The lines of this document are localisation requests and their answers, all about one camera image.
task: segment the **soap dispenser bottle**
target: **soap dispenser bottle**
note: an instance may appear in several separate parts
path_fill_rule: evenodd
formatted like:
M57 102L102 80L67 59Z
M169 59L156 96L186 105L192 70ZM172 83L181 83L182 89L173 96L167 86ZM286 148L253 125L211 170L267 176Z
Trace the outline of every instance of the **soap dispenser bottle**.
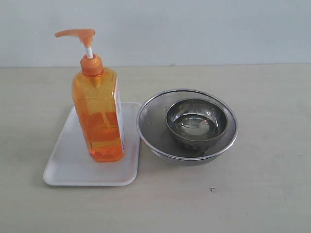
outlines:
M124 131L117 75L103 67L100 57L92 52L93 29L58 32L56 37L80 38L86 49L81 59L81 72L72 83L72 98L86 140L89 154L96 162L113 162L124 154Z

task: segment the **stainless steel bowl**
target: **stainless steel bowl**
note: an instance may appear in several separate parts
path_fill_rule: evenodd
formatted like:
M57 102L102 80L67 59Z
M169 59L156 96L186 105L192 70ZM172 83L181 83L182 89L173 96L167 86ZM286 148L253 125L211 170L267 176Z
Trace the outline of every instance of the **stainless steel bowl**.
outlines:
M227 117L217 104L190 98L180 100L168 109L166 126L181 146L203 150L214 146L223 137Z
M180 147L166 127L166 112L177 101L197 98L219 106L227 117L227 128L213 147L207 150L187 150ZM146 101L137 115L137 129L146 145L160 158L180 166L208 163L229 149L238 135L238 123L232 110L220 99L197 90L175 89L161 92Z

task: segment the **table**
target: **table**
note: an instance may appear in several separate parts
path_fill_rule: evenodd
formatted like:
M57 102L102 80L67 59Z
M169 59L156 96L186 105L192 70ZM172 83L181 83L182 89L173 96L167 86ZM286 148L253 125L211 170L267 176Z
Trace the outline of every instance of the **table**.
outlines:
M142 142L124 187L50 187L43 170L79 68L0 69L0 232L311 231L311 64L118 67L121 100L193 88L225 101L240 131L219 158L167 164Z

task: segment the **plastic tray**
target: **plastic tray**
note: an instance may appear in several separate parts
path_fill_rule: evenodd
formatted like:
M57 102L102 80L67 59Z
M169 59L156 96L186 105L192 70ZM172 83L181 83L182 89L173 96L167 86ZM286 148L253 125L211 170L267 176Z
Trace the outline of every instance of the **plastic tray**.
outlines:
M97 163L89 155L77 113L73 107L57 139L43 173L54 186L124 186L136 177L140 136L136 116L140 104L122 102L125 152L117 162Z

